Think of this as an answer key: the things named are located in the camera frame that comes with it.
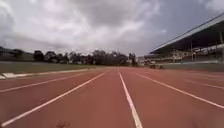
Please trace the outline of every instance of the grass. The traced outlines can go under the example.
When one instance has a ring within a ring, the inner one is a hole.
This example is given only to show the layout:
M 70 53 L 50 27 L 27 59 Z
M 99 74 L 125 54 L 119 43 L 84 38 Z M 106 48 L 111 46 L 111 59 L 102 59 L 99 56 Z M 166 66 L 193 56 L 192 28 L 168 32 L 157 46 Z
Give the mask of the grass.
M 177 65 L 164 65 L 164 68 L 224 72 L 224 64 L 177 64 Z
M 77 70 L 86 68 L 96 68 L 93 65 L 66 65 L 48 63 L 25 63 L 25 62 L 0 62 L 0 73 L 38 73 L 61 70 Z

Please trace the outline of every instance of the stadium canopy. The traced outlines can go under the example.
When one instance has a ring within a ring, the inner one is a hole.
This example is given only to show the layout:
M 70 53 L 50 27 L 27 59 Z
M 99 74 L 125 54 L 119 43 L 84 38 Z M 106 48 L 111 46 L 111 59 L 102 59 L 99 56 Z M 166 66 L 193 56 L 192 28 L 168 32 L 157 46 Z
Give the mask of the stadium canopy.
M 167 54 L 173 50 L 189 51 L 221 44 L 224 13 L 153 49 L 151 54 Z

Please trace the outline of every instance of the grandstand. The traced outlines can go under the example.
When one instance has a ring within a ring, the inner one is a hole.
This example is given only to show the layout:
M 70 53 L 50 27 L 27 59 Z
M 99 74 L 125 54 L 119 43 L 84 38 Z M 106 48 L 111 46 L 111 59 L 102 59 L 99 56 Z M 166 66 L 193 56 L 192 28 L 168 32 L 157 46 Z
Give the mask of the grandstand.
M 145 56 L 145 63 L 224 63 L 224 13 L 169 40 Z

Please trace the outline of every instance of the red running track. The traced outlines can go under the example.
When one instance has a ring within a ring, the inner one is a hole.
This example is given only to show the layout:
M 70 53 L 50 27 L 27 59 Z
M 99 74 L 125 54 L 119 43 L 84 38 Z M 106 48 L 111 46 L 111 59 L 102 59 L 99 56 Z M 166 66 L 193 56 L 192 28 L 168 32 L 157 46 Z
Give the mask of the red running track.
M 4 128 L 223 128 L 223 73 L 107 68 L 0 81 Z

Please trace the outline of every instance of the cloudy sky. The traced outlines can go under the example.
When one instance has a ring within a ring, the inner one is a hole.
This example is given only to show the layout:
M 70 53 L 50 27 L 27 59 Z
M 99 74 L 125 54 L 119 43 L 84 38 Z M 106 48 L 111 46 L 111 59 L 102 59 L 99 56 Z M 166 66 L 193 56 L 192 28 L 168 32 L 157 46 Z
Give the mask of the cloudy sky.
M 0 45 L 145 55 L 223 11 L 224 0 L 0 0 Z

